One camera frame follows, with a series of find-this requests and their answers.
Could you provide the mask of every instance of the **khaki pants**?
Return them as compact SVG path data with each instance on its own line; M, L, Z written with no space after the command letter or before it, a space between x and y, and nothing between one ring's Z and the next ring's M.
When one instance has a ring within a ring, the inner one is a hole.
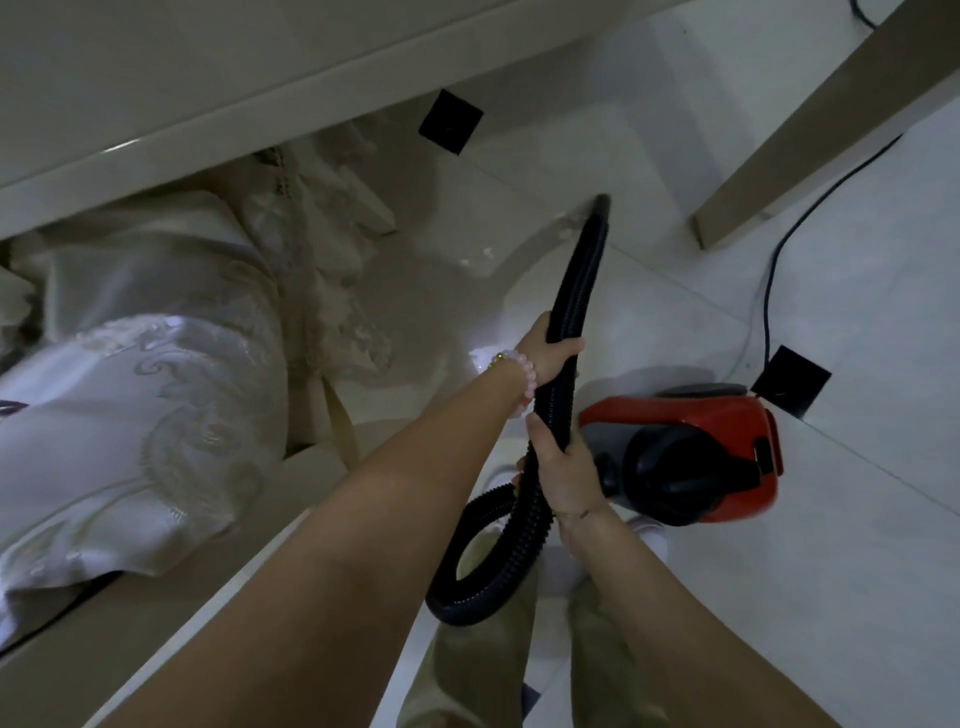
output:
M481 534L464 558L472 570L492 547ZM397 719L397 728L520 728L520 690L537 607L537 570L495 615L471 627L441 624ZM576 728L666 726L617 626L585 582L570 598L570 686Z

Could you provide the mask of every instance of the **vacuum cleaner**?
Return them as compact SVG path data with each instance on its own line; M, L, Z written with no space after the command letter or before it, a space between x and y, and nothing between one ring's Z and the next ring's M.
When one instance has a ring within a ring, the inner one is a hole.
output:
M609 230L610 197L596 198L550 313L546 340L580 336ZM537 390L534 411L566 449L573 418L577 357ZM585 409L579 424L604 494L668 525L749 518L769 508L783 472L773 416L745 387L704 384L640 399L612 397ZM491 552L457 578L470 541L510 516ZM440 621L476 624L502 607L537 561L553 513L540 489L537 454L527 448L518 494L511 484L464 509L426 603Z

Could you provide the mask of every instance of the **black square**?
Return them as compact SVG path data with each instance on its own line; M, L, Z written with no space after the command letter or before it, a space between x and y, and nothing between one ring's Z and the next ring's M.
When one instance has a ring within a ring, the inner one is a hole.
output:
M483 111L442 88L437 100L420 124L420 136L459 155L477 128Z
M830 372L826 369L780 347L756 378L751 391L802 420L828 379Z

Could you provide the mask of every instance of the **black corrugated hose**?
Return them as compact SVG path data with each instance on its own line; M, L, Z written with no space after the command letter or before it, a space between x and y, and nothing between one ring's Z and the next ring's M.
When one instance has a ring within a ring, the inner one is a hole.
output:
M566 267L550 313L548 343L583 333L590 292L610 228L609 216L610 197L600 195ZM534 403L534 411L553 432L561 449L566 449L570 441L576 375L577 357L573 356L557 378L537 390ZM457 565L473 537L508 514L510 520L487 558L458 580ZM553 513L540 490L537 455L528 445L519 496L515 498L513 486L507 484L475 498L464 509L427 592L426 604L430 611L440 621L456 626L476 624L492 615L507 603L533 568L552 522Z

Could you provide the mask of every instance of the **hand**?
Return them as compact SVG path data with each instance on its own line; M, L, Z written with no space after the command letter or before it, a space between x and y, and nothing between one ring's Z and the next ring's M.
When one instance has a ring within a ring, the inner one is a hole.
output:
M563 452L546 423L536 413L531 413L527 415L527 435L540 464L540 487L555 514L579 517L585 511L607 505L593 465L593 455L579 432L570 433L570 445ZM521 472L525 460L523 458L516 464ZM515 484L518 483L519 476L515 479Z
M576 339L564 339L557 344L547 344L546 328L549 323L550 312L546 311L516 345L516 350L534 365L538 387L553 381L564 367L566 360L582 352L587 343L581 336Z

